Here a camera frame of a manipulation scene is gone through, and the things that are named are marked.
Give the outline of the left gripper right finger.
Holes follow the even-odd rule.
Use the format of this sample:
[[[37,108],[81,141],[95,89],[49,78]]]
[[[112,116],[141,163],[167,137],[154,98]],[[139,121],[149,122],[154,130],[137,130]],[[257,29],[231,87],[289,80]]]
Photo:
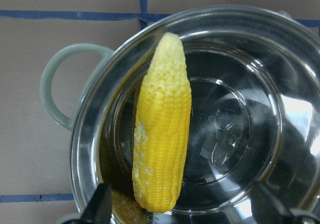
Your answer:
[[[257,223],[292,223],[294,215],[262,182],[252,184],[252,215]]]

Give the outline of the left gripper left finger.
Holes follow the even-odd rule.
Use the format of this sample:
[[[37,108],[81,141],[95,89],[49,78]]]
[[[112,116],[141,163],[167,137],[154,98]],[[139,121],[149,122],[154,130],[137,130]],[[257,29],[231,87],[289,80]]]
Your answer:
[[[100,183],[80,217],[80,223],[110,223],[112,191],[109,183]]]

